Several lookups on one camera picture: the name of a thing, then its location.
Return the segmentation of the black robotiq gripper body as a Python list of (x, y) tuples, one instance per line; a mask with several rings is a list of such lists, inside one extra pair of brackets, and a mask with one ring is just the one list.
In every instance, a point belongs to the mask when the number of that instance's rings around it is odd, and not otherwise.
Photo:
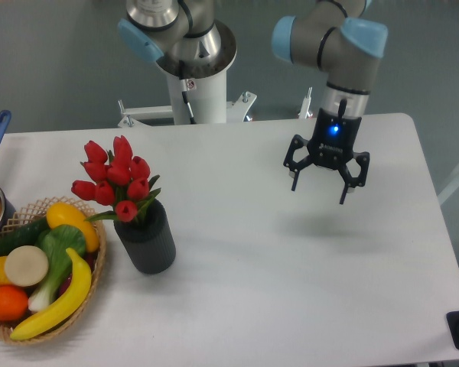
[(307, 150), (311, 163), (334, 171), (344, 171), (353, 159), (353, 146), (362, 118), (348, 119), (320, 109)]

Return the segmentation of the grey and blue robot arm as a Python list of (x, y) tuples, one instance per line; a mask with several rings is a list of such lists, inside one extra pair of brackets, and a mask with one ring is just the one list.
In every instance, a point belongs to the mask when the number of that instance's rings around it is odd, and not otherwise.
[[(353, 145), (383, 58), (383, 24), (363, 19), (367, 1), (319, 1), (311, 12), (274, 26), (272, 52), (280, 60), (327, 74), (310, 139), (295, 136), (284, 165), (297, 178), (310, 165), (337, 171), (344, 191), (366, 183), (370, 157)], [(165, 74), (174, 122), (217, 124), (230, 119), (226, 72), (236, 58), (232, 31), (212, 1), (128, 1), (117, 25), (125, 45)]]

